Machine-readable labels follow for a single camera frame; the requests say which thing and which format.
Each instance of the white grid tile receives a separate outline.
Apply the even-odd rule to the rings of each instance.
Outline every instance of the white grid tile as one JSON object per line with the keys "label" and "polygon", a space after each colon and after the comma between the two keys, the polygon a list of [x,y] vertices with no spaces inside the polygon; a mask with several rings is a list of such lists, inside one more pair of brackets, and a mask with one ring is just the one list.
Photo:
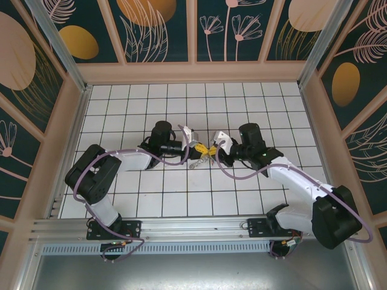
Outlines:
{"label": "white grid tile", "polygon": [[[160,120],[172,124],[177,140],[183,138],[177,124],[188,125],[206,146],[216,130],[240,143],[240,125],[258,123],[268,147],[276,145],[293,164],[325,181],[304,104],[296,85],[288,83],[95,86],[74,162],[92,144],[136,148]],[[180,157],[166,161],[177,163]],[[285,194],[292,199],[263,175],[234,181],[210,161],[188,169],[194,162],[119,173],[109,198],[124,218],[262,214],[285,202]],[[240,161],[227,171],[236,176],[252,172]],[[71,193],[66,189],[62,218],[84,218],[84,206]]]}

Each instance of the purple cable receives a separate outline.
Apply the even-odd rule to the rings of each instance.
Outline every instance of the purple cable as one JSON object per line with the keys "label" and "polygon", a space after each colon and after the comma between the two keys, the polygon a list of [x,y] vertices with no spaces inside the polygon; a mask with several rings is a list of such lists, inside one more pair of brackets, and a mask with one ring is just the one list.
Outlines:
{"label": "purple cable", "polygon": [[231,174],[229,174],[224,168],[223,166],[221,165],[220,163],[220,160],[219,160],[219,149],[220,149],[220,146],[225,143],[226,141],[221,141],[219,144],[218,144],[218,147],[216,148],[216,153],[215,153],[215,159],[216,159],[216,163],[218,164],[220,170],[223,171],[224,174],[226,174],[228,177],[230,178],[233,178],[235,180],[245,180],[245,179],[249,179],[257,174],[259,174],[260,172],[262,171],[265,171],[269,168],[272,168],[272,167],[282,167],[282,168],[286,168],[288,170],[292,170],[294,172],[296,172],[298,175],[301,175],[302,177],[304,177],[306,180],[310,181],[313,185],[319,187],[323,192],[325,192],[327,195],[331,196],[335,201],[337,201],[340,205],[342,205],[346,210],[348,210],[363,226],[364,228],[367,230],[368,232],[368,239],[367,240],[360,240],[360,239],[354,239],[352,237],[349,237],[347,238],[347,240],[350,240],[352,242],[357,242],[357,243],[370,243],[372,242],[374,236],[372,234],[372,230],[371,228],[367,225],[367,223],[352,209],[350,208],[346,203],[344,203],[343,201],[341,201],[341,199],[339,199],[336,195],[334,195],[333,193],[331,193],[329,190],[327,190],[326,188],[324,187],[320,187],[320,184],[318,182],[316,182],[313,178],[310,178],[310,176],[308,176],[305,172],[299,170],[297,167],[294,167],[294,166],[287,166],[285,164],[270,164],[266,167],[263,167],[255,172],[253,172],[252,174],[250,175],[247,175],[247,176],[243,176],[243,177],[237,177],[237,176],[233,176]]}
{"label": "purple cable", "polygon": [[143,149],[122,149],[122,150],[115,150],[115,151],[110,151],[110,152],[106,152],[104,154],[101,154],[99,155],[96,159],[94,159],[86,168],[85,170],[82,172],[82,174],[79,176],[79,179],[77,180],[75,186],[74,186],[74,190],[73,190],[73,198],[76,200],[76,201],[79,201],[79,202],[82,202],[85,207],[86,207],[86,210],[89,212],[89,214],[91,214],[91,216],[94,218],[94,220],[96,222],[98,222],[98,224],[107,232],[117,236],[117,237],[120,237],[124,240],[139,240],[141,243],[136,246],[132,251],[130,251],[128,254],[124,255],[124,256],[121,256],[119,257],[118,259],[116,259],[115,261],[119,261],[119,260],[123,260],[127,257],[129,257],[133,252],[137,251],[138,248],[140,248],[144,243],[145,243],[145,240],[144,239],[141,239],[141,238],[137,238],[137,237],[127,237],[127,236],[124,236],[122,234],[119,234],[119,233],[116,233],[112,230],[110,230],[106,225],[104,225],[102,223],[102,221],[100,221],[98,218],[95,217],[95,214],[93,213],[93,210],[90,208],[90,206],[83,200],[83,199],[80,199],[77,197],[77,192],[78,192],[78,188],[79,188],[79,185],[80,183],[82,182],[83,178],[85,177],[85,175],[88,173],[88,171],[93,167],[93,165],[95,165],[95,163],[97,163],[99,160],[101,160],[102,158],[108,156],[108,155],[113,155],[113,154],[119,154],[119,153],[131,153],[131,152],[140,152],[140,153],[145,153],[153,158],[155,158],[156,160],[159,160],[159,162],[162,162],[164,164],[167,164],[167,165],[171,165],[171,166],[176,166],[176,165],[181,165],[181,164],[184,164],[184,162],[187,161],[188,159],[188,155],[189,155],[189,142],[188,142],[188,136],[187,134],[185,133],[184,131],[184,128],[180,125],[178,125],[178,127],[180,128],[180,130],[183,132],[183,135],[184,135],[184,139],[186,140],[186,144],[187,144],[187,150],[186,150],[186,154],[184,156],[184,158],[179,162],[179,163],[170,163],[170,162],[167,162],[165,160],[162,160],[160,159],[159,157],[157,157],[156,155],[154,154],[151,154],[149,153],[148,151],[145,151]]}

